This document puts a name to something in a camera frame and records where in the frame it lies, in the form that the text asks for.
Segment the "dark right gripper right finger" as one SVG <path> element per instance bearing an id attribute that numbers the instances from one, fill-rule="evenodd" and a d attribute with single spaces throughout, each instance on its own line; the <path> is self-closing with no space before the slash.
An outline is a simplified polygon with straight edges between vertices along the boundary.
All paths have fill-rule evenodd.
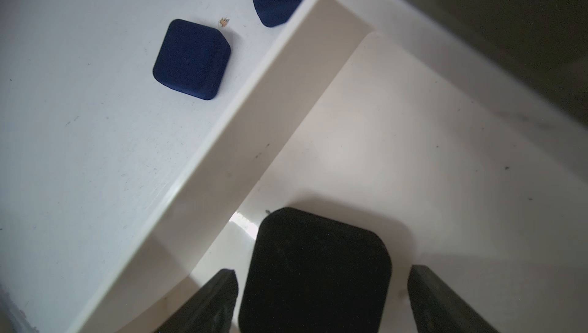
<path id="1" fill-rule="evenodd" d="M 407 291 L 419 333 L 497 332 L 427 266 L 410 268 Z"/>

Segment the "black brooch box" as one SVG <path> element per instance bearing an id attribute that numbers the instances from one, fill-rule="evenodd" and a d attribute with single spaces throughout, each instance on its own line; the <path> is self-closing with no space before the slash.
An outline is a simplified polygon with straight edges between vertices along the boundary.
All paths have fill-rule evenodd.
<path id="1" fill-rule="evenodd" d="M 377 332 L 392 275 L 378 235 L 286 207 L 259 226 L 242 332 Z"/>

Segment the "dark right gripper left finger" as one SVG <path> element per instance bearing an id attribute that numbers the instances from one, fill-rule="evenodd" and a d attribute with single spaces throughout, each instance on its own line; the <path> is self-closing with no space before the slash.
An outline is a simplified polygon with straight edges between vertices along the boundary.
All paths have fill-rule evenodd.
<path id="1" fill-rule="evenodd" d="M 155 332 L 229 332 L 238 292 L 234 270 L 222 269 Z"/>

